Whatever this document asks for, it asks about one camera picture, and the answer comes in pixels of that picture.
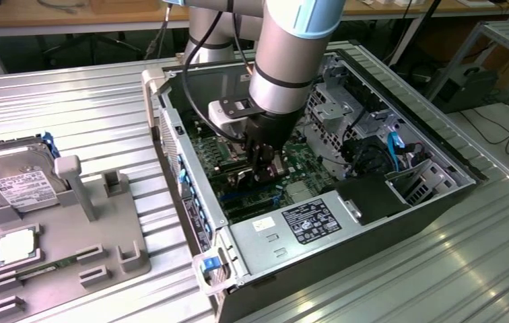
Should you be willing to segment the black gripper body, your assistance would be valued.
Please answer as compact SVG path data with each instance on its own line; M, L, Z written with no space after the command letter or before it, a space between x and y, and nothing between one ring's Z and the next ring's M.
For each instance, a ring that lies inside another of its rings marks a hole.
M298 109L287 114L263 112L251 115L246 121L246 144L250 147L264 144L282 148L302 114L303 110Z

